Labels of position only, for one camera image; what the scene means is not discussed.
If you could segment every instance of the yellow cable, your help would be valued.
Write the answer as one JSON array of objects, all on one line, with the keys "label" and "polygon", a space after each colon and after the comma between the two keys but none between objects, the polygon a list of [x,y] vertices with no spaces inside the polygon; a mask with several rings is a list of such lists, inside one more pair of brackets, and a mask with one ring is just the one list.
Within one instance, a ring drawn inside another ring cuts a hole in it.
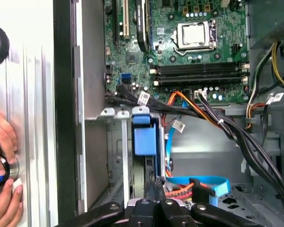
[{"label": "yellow cable", "polygon": [[274,72],[275,72],[275,76],[278,78],[278,80],[284,85],[284,80],[282,79],[279,70],[278,70],[278,66],[277,66],[277,62],[276,62],[276,57],[277,57],[277,43],[274,45],[273,50],[272,50],[272,63],[273,63],[273,68],[274,68]]}]

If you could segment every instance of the metal frame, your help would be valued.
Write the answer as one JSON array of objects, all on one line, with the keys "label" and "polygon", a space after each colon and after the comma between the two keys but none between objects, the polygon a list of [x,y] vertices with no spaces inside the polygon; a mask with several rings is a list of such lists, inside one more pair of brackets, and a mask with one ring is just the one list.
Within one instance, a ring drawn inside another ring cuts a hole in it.
[{"label": "metal frame", "polygon": [[9,56],[0,65],[0,113],[18,138],[21,227],[58,224],[51,15],[51,0],[0,1],[0,27],[10,41]]}]

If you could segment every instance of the green circuit board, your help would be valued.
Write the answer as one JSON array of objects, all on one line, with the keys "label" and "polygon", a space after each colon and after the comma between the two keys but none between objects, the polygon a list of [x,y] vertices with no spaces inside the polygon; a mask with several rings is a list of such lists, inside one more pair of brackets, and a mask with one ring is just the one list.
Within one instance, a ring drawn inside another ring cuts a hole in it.
[{"label": "green circuit board", "polygon": [[[105,17],[106,65],[110,67],[112,72],[108,83],[106,83],[108,92],[114,93],[116,85],[121,83],[121,74],[129,73],[131,74],[131,83],[128,86],[136,96],[139,96],[141,90],[145,90],[156,99],[166,102],[173,90],[192,94],[195,90],[207,87],[207,100],[210,103],[228,104],[248,101],[248,95],[244,92],[244,87],[248,84],[247,80],[237,84],[220,84],[219,89],[215,84],[161,88],[154,86],[150,74],[150,64],[168,66],[234,61],[248,62],[244,5],[237,10],[231,10],[229,7],[222,8],[221,0],[179,0],[177,1],[177,7],[175,7],[172,2],[176,0],[169,0],[170,7],[163,7],[162,1],[166,3],[165,0],[150,0],[151,51],[145,54],[141,52],[137,43],[137,29],[134,22],[136,1],[128,1],[129,39],[119,37],[116,46],[114,44],[113,17],[111,15]],[[119,24],[119,22],[123,22],[123,0],[117,0],[117,4]],[[111,6],[112,0],[105,0],[105,7]],[[171,37],[179,23],[207,21],[210,19],[214,19],[216,22],[217,48],[215,50],[187,53],[184,56],[180,56],[174,51],[175,44]],[[241,46],[236,54],[233,54],[232,51],[234,44],[240,44]],[[138,85],[138,87],[132,89],[132,83]]]}]

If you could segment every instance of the capacitor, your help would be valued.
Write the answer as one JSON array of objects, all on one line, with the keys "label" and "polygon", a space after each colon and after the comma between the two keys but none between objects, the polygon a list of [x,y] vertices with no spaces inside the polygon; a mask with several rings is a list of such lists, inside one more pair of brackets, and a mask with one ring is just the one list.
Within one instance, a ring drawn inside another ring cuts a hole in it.
[{"label": "capacitor", "polygon": [[198,58],[197,58],[197,56],[195,56],[195,55],[193,55],[193,56],[191,56],[192,57],[192,60],[193,61],[196,61]]}]

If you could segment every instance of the chip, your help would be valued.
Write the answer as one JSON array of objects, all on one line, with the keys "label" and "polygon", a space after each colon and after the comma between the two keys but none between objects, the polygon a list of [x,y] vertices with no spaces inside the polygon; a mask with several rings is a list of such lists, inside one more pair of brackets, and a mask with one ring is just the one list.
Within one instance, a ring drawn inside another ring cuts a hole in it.
[{"label": "chip", "polygon": [[139,54],[137,52],[126,53],[126,63],[128,65],[137,64],[139,62]]}]

